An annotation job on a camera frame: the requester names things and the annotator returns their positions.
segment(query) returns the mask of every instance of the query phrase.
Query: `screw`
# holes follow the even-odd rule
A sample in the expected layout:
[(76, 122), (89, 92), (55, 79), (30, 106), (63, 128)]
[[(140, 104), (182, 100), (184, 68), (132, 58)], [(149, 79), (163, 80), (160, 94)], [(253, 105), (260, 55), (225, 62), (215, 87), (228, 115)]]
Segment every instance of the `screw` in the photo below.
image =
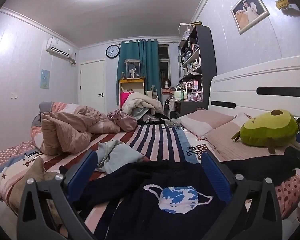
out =
[(34, 179), (33, 178), (27, 179), (27, 184), (32, 184), (32, 183), (34, 183)]
[(243, 180), (243, 175), (241, 175), (241, 174), (236, 174), (236, 175), (235, 175), (235, 178), (236, 178), (237, 180)]
[(272, 183), (272, 179), (270, 179), (270, 178), (266, 178), (265, 181), (266, 181), (266, 183), (268, 183), (268, 184), (271, 184), (271, 183)]
[(55, 176), (55, 179), (56, 180), (63, 180), (63, 175), (62, 174), (57, 174), (56, 176)]

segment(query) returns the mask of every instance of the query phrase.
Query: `window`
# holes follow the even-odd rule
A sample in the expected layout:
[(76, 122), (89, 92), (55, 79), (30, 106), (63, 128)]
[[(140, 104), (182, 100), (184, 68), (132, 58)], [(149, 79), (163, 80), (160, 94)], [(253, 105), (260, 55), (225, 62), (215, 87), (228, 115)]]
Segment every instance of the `window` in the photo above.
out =
[(165, 82), (169, 81), (170, 87), (170, 61), (169, 61), (169, 45), (159, 45), (159, 68), (160, 68), (160, 80), (161, 87), (165, 87)]

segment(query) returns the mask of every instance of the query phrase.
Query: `wall clock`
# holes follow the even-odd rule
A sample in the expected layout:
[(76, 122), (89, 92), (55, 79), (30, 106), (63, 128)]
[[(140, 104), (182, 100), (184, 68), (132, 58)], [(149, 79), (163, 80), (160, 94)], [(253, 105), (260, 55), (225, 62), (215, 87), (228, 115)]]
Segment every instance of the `wall clock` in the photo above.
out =
[(106, 55), (108, 58), (115, 58), (119, 55), (120, 48), (118, 45), (111, 45), (106, 49)]

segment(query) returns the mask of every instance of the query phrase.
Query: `avocado plush toy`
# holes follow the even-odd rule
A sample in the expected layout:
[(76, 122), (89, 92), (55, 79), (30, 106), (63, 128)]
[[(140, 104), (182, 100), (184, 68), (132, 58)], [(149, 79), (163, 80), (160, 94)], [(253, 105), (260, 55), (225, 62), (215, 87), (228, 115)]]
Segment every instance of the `avocado plush toy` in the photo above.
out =
[(271, 154), (275, 147), (292, 142), (300, 131), (300, 118), (297, 120), (286, 110), (276, 109), (248, 120), (231, 139), (250, 146), (267, 147)]

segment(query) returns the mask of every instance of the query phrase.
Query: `white door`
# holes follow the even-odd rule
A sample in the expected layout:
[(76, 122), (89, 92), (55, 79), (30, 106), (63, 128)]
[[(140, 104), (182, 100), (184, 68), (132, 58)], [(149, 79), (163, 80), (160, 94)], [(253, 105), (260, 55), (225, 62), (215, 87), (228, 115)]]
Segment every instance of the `white door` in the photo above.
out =
[(104, 60), (81, 64), (80, 105), (106, 114)]

